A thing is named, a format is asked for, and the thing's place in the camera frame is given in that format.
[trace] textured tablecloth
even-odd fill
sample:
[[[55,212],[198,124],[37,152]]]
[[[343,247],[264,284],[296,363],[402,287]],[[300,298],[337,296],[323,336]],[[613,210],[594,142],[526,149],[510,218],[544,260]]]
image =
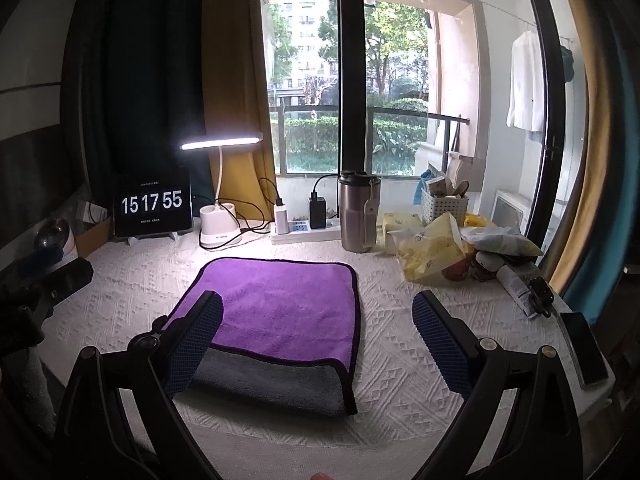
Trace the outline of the textured tablecloth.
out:
[[[174,400],[203,452],[225,478],[307,480],[317,471],[336,480],[411,478],[462,405],[462,398],[447,388],[412,322],[412,299],[425,287],[405,282],[395,257],[382,250],[348,253],[339,240],[272,246],[266,235],[246,234],[237,246],[208,252],[199,248],[197,231],[196,224],[193,233],[175,242],[110,242],[89,256],[95,271],[91,285],[60,303],[44,322],[44,364],[66,384],[84,346],[95,345],[103,352],[124,350],[132,336],[171,312],[212,259],[343,262],[358,274],[362,301],[362,341],[353,384],[357,415],[309,418],[191,391]],[[608,396],[612,373],[606,384],[581,390],[557,321],[527,320],[499,283],[444,282],[431,288],[477,336],[489,336],[508,350],[536,352],[543,344],[554,346],[581,420]],[[566,305],[558,299],[556,308],[565,310]],[[474,468],[490,460],[513,397],[513,390],[503,395]],[[134,434],[148,442],[128,392],[124,402]]]

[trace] yellow curtain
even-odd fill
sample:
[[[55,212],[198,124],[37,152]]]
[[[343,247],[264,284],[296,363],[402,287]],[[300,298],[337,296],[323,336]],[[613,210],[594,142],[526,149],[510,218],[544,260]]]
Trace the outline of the yellow curtain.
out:
[[[586,70],[589,119],[580,176],[574,193],[579,196],[575,218],[569,229],[559,232],[543,272],[558,294],[564,293],[574,276],[591,235],[604,188],[609,160],[609,141],[612,127],[610,74],[604,50],[599,45],[599,21],[593,12],[593,0],[569,0],[576,29],[580,37]]]
[[[273,145],[262,43],[260,0],[202,0],[202,94],[207,133],[262,133],[262,142],[223,149],[220,196],[257,205],[273,220]],[[218,185],[218,150],[209,154]],[[261,219],[252,206],[234,202],[246,218]]]

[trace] metal pivot screw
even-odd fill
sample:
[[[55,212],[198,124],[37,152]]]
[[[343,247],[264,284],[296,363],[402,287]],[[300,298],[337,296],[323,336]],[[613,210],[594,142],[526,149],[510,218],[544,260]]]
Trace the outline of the metal pivot screw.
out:
[[[149,350],[151,348],[153,348],[154,346],[156,346],[156,343],[158,342],[158,339],[156,339],[155,337],[153,337],[152,335],[148,335],[146,337],[143,337],[139,342],[138,342],[138,346],[140,348],[142,348],[143,350]]]
[[[491,352],[492,350],[495,350],[496,348],[498,348],[498,343],[495,342],[493,339],[491,339],[490,337],[483,337],[480,340],[480,346],[485,349],[488,350],[489,352]]]
[[[89,357],[93,357],[95,355],[95,348],[92,346],[85,346],[80,351],[80,357],[82,359],[88,359]]]
[[[556,352],[556,349],[552,346],[545,345],[542,347],[542,355],[553,359],[554,357],[556,357],[556,355],[558,355],[558,352]]]

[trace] white plastic basket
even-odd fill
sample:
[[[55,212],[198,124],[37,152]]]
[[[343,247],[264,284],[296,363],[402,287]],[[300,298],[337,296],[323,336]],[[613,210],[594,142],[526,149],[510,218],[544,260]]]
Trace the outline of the white plastic basket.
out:
[[[421,212],[420,218],[425,224],[430,224],[438,216],[447,211],[453,215],[459,226],[465,224],[466,207],[469,204],[469,197],[452,198],[431,196],[425,190],[422,190],[422,199],[420,200]]]

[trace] white lamp base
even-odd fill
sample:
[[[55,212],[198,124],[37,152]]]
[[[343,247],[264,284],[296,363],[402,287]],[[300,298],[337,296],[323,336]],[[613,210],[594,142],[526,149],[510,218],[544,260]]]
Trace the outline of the white lamp base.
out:
[[[242,239],[235,206],[223,205],[225,207],[207,205],[200,209],[200,243],[204,248],[234,245]]]

